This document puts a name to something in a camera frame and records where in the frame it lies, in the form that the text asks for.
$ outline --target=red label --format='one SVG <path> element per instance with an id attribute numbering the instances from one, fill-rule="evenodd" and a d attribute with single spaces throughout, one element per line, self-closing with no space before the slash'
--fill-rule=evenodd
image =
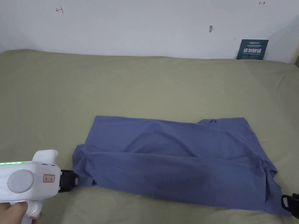
<path id="1" fill-rule="evenodd" d="M 53 183 L 55 181 L 55 175 L 45 174 L 44 175 L 44 183 Z"/>

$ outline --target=folded shirt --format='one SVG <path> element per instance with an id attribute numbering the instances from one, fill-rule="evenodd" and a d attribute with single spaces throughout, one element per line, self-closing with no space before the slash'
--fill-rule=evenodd
<path id="1" fill-rule="evenodd" d="M 244 118 L 183 123 L 96 116 L 73 154 L 80 187 L 291 215 L 277 173 Z"/>

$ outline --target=black clamp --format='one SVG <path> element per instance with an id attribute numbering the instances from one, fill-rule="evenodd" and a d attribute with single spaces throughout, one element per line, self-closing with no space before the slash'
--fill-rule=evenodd
<path id="1" fill-rule="evenodd" d="M 79 183 L 79 175 L 74 173 L 72 170 L 61 170 L 62 174 L 60 176 L 60 192 L 69 192 Z"/>
<path id="2" fill-rule="evenodd" d="M 292 196 L 283 195 L 281 197 L 282 207 L 291 212 L 292 216 L 299 219 L 299 194 L 293 193 Z"/>

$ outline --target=bed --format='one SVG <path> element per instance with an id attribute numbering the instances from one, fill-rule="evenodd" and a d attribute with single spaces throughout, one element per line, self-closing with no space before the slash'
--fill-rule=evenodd
<path id="1" fill-rule="evenodd" d="M 12 50 L 0 54 L 1 161 L 56 149 L 72 169 L 96 115 L 198 122 L 244 117 L 299 192 L 299 69 L 282 62 L 88 56 Z M 296 223 L 265 212 L 167 202 L 100 187 L 47 199 L 41 223 Z"/>

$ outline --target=white wall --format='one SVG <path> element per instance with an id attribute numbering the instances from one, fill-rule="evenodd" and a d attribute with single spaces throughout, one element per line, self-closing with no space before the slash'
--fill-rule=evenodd
<path id="1" fill-rule="evenodd" d="M 299 0 L 259 2 L 0 0 L 0 52 L 233 59 L 242 39 L 269 39 L 265 59 L 290 62 L 299 44 Z"/>

